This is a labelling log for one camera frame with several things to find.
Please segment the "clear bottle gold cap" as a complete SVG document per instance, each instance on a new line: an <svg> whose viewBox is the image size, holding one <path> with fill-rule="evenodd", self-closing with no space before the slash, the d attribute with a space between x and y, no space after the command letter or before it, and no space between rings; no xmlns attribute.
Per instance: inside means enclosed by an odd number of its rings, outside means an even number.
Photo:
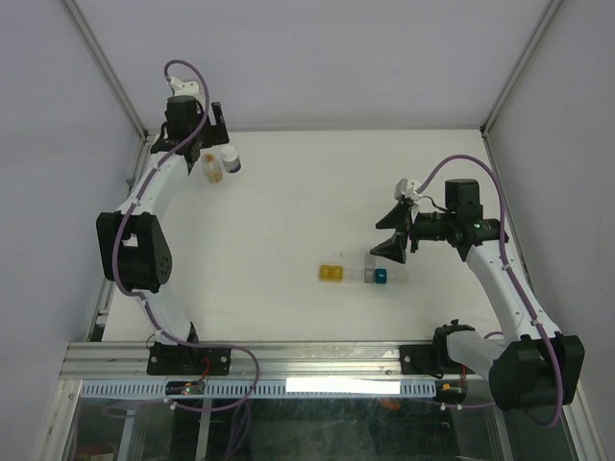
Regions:
<svg viewBox="0 0 615 461"><path fill-rule="evenodd" d="M220 183L223 180L221 166L213 154L205 153L201 157L203 171L211 183Z"/></svg>

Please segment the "weekly pill organizer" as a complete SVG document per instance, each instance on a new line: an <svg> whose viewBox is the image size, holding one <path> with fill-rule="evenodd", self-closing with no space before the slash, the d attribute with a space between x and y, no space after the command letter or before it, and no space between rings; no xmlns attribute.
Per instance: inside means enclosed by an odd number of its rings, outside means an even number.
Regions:
<svg viewBox="0 0 615 461"><path fill-rule="evenodd" d="M341 262L320 264L317 277L323 282L376 285L404 284L409 281L409 274L404 265L370 254L364 257L361 265Z"/></svg>

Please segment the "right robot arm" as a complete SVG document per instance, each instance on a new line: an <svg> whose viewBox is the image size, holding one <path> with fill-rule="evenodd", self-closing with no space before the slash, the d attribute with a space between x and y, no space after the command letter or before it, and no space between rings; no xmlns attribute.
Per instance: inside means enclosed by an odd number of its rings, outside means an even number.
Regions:
<svg viewBox="0 0 615 461"><path fill-rule="evenodd" d="M445 205L434 212L421 211L415 182L400 180L394 197L397 204L376 225L393 234L371 255L405 263L422 241L448 243L479 281L503 335L496 343L453 320L435 329L416 368L432 376L469 369L488 382L503 411L570 404L585 349L577 336L561 332L516 278L514 260L503 256L508 240L501 222L483 216L479 183L447 181Z"/></svg>

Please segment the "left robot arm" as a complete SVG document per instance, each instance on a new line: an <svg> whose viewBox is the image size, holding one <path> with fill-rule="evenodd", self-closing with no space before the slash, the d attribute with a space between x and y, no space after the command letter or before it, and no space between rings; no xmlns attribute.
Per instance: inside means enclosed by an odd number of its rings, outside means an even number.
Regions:
<svg viewBox="0 0 615 461"><path fill-rule="evenodd" d="M222 106L189 95L167 99L160 136L145 172L126 201L96 219L105 278L136 301L154 328L155 341L171 346L167 360L181 373L201 362L198 335L167 285L173 257L160 218L201 158L201 151L230 142Z"/></svg>

